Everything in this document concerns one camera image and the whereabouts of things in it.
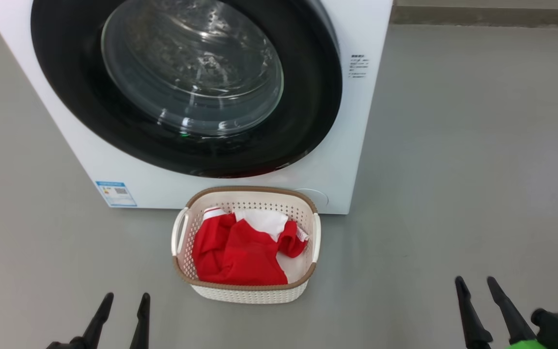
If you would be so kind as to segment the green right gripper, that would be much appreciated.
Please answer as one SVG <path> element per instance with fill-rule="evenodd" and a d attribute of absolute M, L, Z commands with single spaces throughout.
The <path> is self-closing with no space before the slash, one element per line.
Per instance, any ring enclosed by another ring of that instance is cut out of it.
<path fill-rule="evenodd" d="M 509 332 L 509 344 L 506 349 L 547 349 L 538 340 L 514 303 L 503 292 L 493 276 L 487 277 L 487 284 L 494 303 L 502 312 L 503 320 Z M 467 349 L 491 349 L 492 335 L 484 327 L 476 313 L 469 291 L 462 276 L 455 278 L 455 287 L 459 304 L 465 347 Z"/>

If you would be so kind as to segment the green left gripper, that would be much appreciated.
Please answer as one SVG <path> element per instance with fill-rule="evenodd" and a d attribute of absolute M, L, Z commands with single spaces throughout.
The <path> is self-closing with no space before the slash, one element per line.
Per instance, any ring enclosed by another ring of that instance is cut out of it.
<path fill-rule="evenodd" d="M 46 349 L 97 349 L 103 326 L 110 316 L 113 300 L 113 292 L 108 292 L 87 326 L 83 334 L 83 339 L 73 339 L 68 343 L 51 342 Z M 130 349 L 149 349 L 150 309 L 151 296 L 148 292 L 145 292 L 138 307 L 138 323 L 130 343 Z"/>

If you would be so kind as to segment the red and white garment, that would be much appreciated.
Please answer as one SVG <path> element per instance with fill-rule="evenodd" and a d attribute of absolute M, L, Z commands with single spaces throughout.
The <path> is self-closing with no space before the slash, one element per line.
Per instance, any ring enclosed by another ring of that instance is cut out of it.
<path fill-rule="evenodd" d="M 285 214 L 204 210 L 192 258 L 200 281 L 237 286 L 294 283 L 303 274 L 308 234 Z"/>

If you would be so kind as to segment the glass washing machine door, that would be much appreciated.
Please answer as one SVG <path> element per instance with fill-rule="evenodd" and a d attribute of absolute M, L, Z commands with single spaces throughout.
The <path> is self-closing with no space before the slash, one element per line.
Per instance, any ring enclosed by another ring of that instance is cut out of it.
<path fill-rule="evenodd" d="M 343 91 L 337 40 L 309 0 L 219 1 L 266 34 L 283 68 L 277 108 L 244 132 L 211 137 L 158 125 L 118 89 L 104 64 L 101 34 L 107 18 L 125 0 L 34 0 L 34 50 L 62 103 L 122 152 L 191 176 L 275 172 L 312 152 L 337 118 Z"/>

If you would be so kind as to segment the cream perforated basket brown rim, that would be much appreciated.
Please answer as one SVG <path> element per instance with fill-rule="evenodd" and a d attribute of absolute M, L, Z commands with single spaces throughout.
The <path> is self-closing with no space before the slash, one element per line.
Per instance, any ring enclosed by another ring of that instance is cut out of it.
<path fill-rule="evenodd" d="M 278 211 L 296 221 L 309 236 L 303 252 L 304 270 L 294 283 L 276 286 L 237 286 L 203 282 L 192 258 L 194 240 L 202 225 L 204 210 L 219 207 L 228 213 L 240 209 Z M 171 253 L 173 267 L 182 280 L 209 300 L 234 303 L 288 303 L 307 288 L 319 258 L 321 219 L 315 204 L 294 190 L 255 186 L 216 187 L 202 190 L 186 203 L 173 224 Z"/>

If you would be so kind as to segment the stainless steel washing machine drum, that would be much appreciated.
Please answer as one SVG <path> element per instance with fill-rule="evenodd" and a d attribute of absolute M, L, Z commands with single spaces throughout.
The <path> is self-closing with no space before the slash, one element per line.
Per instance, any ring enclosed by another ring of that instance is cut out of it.
<path fill-rule="evenodd" d="M 284 89 L 279 54 L 219 0 L 125 0 L 100 36 L 118 89 L 158 125 L 201 136 L 257 126 Z"/>

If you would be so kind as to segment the blue energy label sticker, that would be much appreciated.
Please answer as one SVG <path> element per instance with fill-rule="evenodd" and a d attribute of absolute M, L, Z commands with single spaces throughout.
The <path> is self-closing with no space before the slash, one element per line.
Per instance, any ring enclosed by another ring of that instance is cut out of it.
<path fill-rule="evenodd" d="M 97 189 L 109 207 L 137 207 L 125 183 L 96 181 Z"/>

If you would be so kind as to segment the round white filter cover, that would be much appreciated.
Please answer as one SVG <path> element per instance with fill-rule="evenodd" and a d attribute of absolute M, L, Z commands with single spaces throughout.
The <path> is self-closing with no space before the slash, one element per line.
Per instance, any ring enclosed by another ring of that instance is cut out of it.
<path fill-rule="evenodd" d="M 313 190 L 308 188 L 298 188 L 294 191 L 307 196 L 317 207 L 318 210 L 326 207 L 328 204 L 328 196 L 319 190 Z"/>

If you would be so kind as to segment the small black printed text label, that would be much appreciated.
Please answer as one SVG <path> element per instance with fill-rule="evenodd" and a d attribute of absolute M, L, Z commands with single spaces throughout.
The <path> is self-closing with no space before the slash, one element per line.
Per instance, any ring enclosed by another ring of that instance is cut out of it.
<path fill-rule="evenodd" d="M 370 60 L 365 54 L 352 54 L 348 60 L 347 76 L 365 78 L 368 75 Z"/>

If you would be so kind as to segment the grey skirting board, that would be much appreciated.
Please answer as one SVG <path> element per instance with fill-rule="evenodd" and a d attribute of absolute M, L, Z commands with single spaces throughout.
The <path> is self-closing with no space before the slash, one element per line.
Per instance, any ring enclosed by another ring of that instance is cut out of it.
<path fill-rule="evenodd" d="M 558 9 L 393 6 L 390 23 L 405 26 L 558 28 Z"/>

